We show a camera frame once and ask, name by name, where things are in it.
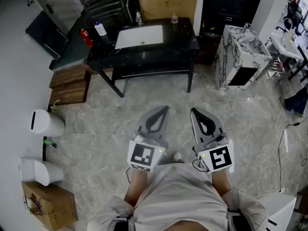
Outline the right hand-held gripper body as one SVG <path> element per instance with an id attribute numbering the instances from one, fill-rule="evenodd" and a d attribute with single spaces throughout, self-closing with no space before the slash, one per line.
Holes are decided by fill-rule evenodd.
<path id="1" fill-rule="evenodd" d="M 234 146 L 227 133 L 197 144 L 193 151 L 208 175 L 234 166 Z"/>

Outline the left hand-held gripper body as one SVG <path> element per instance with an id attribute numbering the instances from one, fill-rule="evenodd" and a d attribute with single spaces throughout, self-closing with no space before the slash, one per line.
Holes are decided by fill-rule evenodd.
<path id="1" fill-rule="evenodd" d="M 167 142 L 136 131 L 129 141 L 127 163 L 132 169 L 153 172 L 167 148 Z"/>

